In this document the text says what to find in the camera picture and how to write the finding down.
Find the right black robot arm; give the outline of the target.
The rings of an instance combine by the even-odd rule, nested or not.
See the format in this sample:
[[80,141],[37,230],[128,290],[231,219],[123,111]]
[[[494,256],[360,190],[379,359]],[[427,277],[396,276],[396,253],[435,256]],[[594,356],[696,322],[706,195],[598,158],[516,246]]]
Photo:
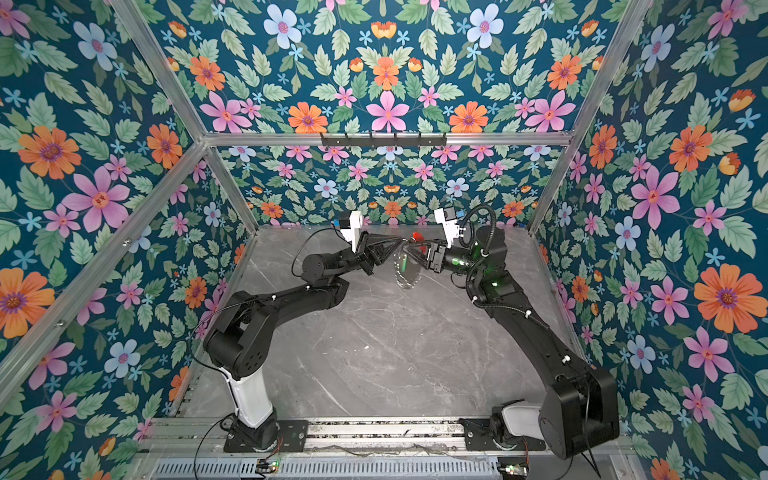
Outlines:
[[473,240],[458,243],[410,241],[403,252],[409,265],[464,277],[470,302],[510,334],[545,388],[540,402],[520,399],[494,408],[490,429],[496,443],[528,437],[569,459],[618,438],[615,378],[580,358],[535,311],[507,268],[500,229],[483,226]]

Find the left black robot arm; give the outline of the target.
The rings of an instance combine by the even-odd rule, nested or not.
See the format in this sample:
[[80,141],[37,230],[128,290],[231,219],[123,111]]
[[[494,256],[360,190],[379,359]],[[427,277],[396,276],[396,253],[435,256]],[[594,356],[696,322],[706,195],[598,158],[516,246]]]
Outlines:
[[239,291],[232,295],[204,341],[204,350],[224,376],[234,404],[228,452],[240,446],[267,451],[279,442],[277,412],[262,372],[275,330],[309,313],[338,306],[349,288],[345,274],[361,270],[372,275],[404,242],[392,235],[362,232],[355,246],[306,256],[299,286],[275,293]]

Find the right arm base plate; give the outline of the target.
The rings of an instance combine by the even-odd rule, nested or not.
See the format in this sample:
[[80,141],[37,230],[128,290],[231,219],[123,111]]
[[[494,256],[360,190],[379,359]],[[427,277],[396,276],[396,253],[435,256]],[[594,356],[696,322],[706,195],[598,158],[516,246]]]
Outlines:
[[465,447],[469,451],[546,451],[543,440],[509,433],[500,420],[460,418]]

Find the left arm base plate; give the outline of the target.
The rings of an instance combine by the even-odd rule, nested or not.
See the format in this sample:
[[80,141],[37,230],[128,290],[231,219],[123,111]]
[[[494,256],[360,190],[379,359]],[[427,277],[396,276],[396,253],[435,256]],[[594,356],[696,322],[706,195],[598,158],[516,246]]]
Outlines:
[[257,428],[237,419],[226,427],[226,453],[297,453],[304,450],[309,422],[305,420],[270,420]]

